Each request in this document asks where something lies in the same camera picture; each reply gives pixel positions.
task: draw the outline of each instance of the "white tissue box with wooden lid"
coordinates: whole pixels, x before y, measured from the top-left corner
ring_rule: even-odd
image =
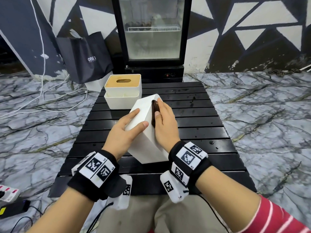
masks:
[[[142,77],[140,74],[113,74],[105,84],[104,95],[112,110],[131,109],[142,97]]]
[[[128,131],[143,121],[148,121],[149,126],[140,133],[132,142],[128,152],[134,156],[139,162],[155,163],[168,161],[169,154],[161,147],[156,140],[155,129],[151,125],[152,120],[152,100],[157,100],[158,94],[148,96],[136,101],[132,110],[140,109],[139,113],[126,125],[125,130]]]

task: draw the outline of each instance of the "glass door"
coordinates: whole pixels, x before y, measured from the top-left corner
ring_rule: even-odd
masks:
[[[119,0],[129,60],[178,59],[185,0]]]

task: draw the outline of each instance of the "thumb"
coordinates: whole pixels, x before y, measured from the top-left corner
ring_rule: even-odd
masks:
[[[163,123],[163,119],[162,119],[162,115],[159,111],[155,112],[155,126],[159,126],[162,125]]]
[[[130,138],[134,140],[140,133],[142,133],[147,127],[149,123],[147,121],[143,121],[129,130]]]

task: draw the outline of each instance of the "fingernail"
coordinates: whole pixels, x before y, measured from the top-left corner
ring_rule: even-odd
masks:
[[[149,123],[147,121],[143,121],[142,124],[145,126],[145,127],[148,127]]]

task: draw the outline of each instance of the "black power adapter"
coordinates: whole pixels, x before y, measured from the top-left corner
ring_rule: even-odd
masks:
[[[0,207],[0,219],[27,212],[30,206],[29,200],[20,200]]]

